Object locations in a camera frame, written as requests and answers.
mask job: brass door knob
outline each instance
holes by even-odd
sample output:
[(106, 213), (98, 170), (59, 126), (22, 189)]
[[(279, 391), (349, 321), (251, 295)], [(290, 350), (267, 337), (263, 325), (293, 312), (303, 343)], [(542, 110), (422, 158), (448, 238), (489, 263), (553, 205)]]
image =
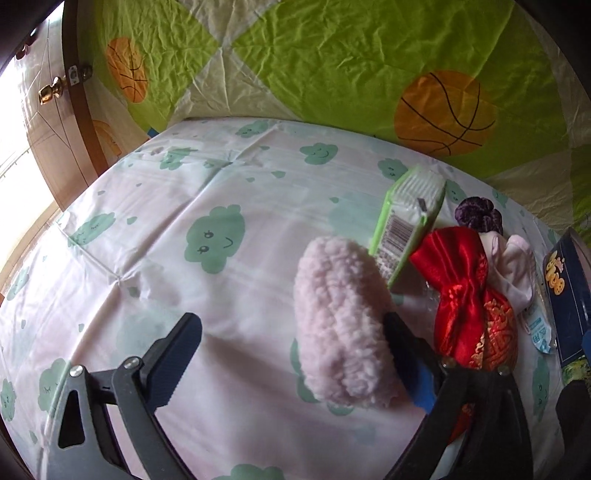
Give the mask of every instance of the brass door knob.
[(55, 77), (51, 85), (45, 85), (39, 90), (39, 103), (45, 105), (46, 103), (51, 102), (52, 98), (59, 98), (66, 88), (66, 80)]

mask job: purple scrunchie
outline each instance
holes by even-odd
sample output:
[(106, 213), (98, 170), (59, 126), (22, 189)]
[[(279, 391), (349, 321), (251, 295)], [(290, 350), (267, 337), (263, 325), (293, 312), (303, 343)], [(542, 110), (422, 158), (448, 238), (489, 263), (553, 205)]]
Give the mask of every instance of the purple scrunchie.
[(479, 233), (503, 234), (503, 218), (495, 205), (484, 197), (468, 197), (456, 208), (456, 222)]

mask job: gold embroidery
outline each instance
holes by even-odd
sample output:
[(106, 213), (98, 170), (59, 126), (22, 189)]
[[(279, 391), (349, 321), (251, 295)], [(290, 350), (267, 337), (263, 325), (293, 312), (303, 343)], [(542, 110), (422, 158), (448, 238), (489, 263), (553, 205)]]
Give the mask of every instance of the gold embroidery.
[(503, 363), (513, 368), (517, 363), (517, 328), (513, 309), (496, 300), (486, 302), (484, 307), (488, 315), (484, 368), (492, 370)]
[(472, 405), (471, 403), (466, 403), (464, 405), (462, 405), (462, 412), (464, 412), (466, 415), (472, 415), (472, 413), (474, 412), (474, 405)]
[(482, 368), (482, 358), (484, 356), (485, 336), (482, 333), (480, 341), (476, 344), (476, 350), (470, 358), (470, 368)]
[(478, 284), (483, 287), (486, 285), (486, 278), (488, 276), (488, 260), (486, 255), (481, 253), (478, 255), (478, 266), (476, 267), (476, 279)]

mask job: white bed sheet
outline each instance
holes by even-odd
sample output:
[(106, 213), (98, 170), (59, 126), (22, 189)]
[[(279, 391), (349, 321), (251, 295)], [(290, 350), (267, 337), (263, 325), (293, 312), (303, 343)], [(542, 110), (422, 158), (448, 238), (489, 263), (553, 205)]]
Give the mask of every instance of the white bed sheet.
[[(383, 478), (424, 413), (406, 397), (387, 410), (314, 401), (293, 345), (293, 279), (316, 236), (367, 245), (385, 192), (415, 164), (451, 182), (438, 226), (454, 224), (465, 196), (484, 196), (507, 234), (528, 238), (538, 263), (552, 247), (548, 227), (482, 182), (333, 128), (184, 121), (114, 165), (47, 231), (0, 309), (2, 416), (34, 475), (44, 476), (51, 397), (69, 365), (117, 367), (194, 312), (203, 342), (157, 417), (197, 478)], [(203, 238), (186, 254), (187, 232), (203, 217)], [(436, 304), (419, 278), (406, 285), (394, 296), (397, 310), (431, 341)], [(540, 314), (539, 306), (528, 312)], [(539, 475), (563, 448), (554, 411), (560, 369), (521, 328), (515, 376)], [(124, 453), (130, 448), (124, 442)]]

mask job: pink fluffy toy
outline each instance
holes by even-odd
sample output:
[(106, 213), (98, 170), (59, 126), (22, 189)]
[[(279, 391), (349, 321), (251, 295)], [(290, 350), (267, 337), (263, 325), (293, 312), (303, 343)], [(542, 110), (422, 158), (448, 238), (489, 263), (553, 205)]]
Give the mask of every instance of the pink fluffy toy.
[(387, 406), (402, 388), (382, 319), (394, 311), (373, 257), (356, 242), (320, 237), (298, 265), (294, 308), (301, 368), (318, 400)]

